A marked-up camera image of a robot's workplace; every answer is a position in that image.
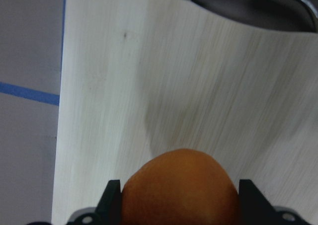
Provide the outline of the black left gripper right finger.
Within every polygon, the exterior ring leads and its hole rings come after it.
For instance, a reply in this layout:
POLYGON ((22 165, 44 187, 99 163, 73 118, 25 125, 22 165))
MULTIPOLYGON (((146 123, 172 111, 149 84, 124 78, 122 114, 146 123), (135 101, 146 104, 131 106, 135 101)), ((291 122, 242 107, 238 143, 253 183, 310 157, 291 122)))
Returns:
POLYGON ((239 181, 239 201, 245 225, 277 225, 276 211, 249 179, 239 181))

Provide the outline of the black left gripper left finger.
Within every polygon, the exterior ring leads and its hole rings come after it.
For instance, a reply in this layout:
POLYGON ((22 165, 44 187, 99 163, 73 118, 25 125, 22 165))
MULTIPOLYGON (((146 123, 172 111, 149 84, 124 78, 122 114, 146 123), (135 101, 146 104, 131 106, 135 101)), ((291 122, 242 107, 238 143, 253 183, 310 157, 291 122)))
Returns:
POLYGON ((102 225, 119 225, 121 221, 122 194, 120 180, 109 180, 95 212, 102 225))

